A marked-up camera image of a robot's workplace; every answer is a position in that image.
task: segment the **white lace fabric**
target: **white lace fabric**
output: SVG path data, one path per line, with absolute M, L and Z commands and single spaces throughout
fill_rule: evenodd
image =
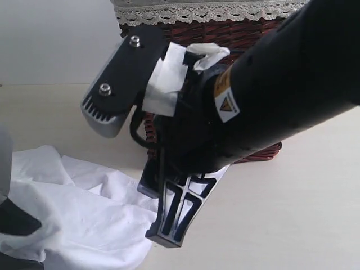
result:
M 236 1 L 204 2 L 193 0 L 192 3 L 181 3 L 176 0 L 111 0 L 119 24 L 137 26 L 140 24 L 156 25 L 158 23 L 174 24 L 207 23 L 214 21 L 242 21 L 244 19 L 273 20 L 277 17 L 288 17 L 303 7 L 309 0 L 275 0 L 275 1 Z

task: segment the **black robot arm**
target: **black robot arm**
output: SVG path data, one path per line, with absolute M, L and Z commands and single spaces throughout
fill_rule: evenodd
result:
M 131 135 L 157 151 L 138 187 L 159 198 L 148 238 L 181 246 L 218 182 L 210 173 L 359 104 L 359 9 L 352 0 L 312 0 L 232 66 L 200 73 L 193 67 L 204 56 L 168 44 L 158 28 L 130 33 L 82 110 L 94 130 L 115 137 L 137 106 Z M 144 111 L 155 114 L 157 143 L 136 133 Z M 191 183 L 205 188 L 196 193 Z M 181 216 L 185 201 L 192 206 Z

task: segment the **table surface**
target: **table surface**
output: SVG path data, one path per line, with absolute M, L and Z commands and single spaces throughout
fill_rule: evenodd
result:
M 79 103 L 87 85 L 0 88 L 0 122 L 17 150 L 61 154 L 139 179 L 146 151 L 124 128 L 96 135 Z M 360 269 L 360 110 L 303 132 L 273 161 L 230 167 L 181 249 L 154 245 L 139 269 Z

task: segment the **wicker basket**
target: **wicker basket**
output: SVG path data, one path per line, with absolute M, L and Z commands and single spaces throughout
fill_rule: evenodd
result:
M 193 22 L 191 24 L 176 22 L 175 24 L 158 24 L 158 27 L 162 28 L 168 41 L 178 43 L 182 46 L 188 46 L 192 43 L 215 42 L 222 47 L 236 49 L 241 52 L 253 46 L 259 38 L 277 27 L 283 20 L 283 18 L 270 21 L 265 19 L 250 21 L 246 19 L 239 22 L 227 20 L 224 22 Z M 131 27 L 128 25 L 119 26 L 122 30 L 121 36 L 125 37 Z M 232 64 L 234 60 L 240 56 L 241 53 L 232 53 L 229 57 L 223 59 L 222 62 Z M 151 114 L 146 115 L 145 131 L 147 140 L 156 142 L 156 130 L 153 125 L 153 115 Z M 281 147 L 282 144 L 279 142 L 237 163 L 271 160 L 279 153 Z M 148 155 L 151 158 L 155 153 L 150 150 Z

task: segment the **metal bolt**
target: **metal bolt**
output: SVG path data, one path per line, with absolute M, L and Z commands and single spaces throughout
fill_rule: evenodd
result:
M 133 35 L 130 39 L 130 46 L 134 48 L 140 47 L 140 38 L 137 35 Z
M 107 83 L 103 83 L 102 85 L 100 85 L 99 94 L 102 95 L 103 97 L 107 97 L 111 95 L 110 85 L 108 85 Z

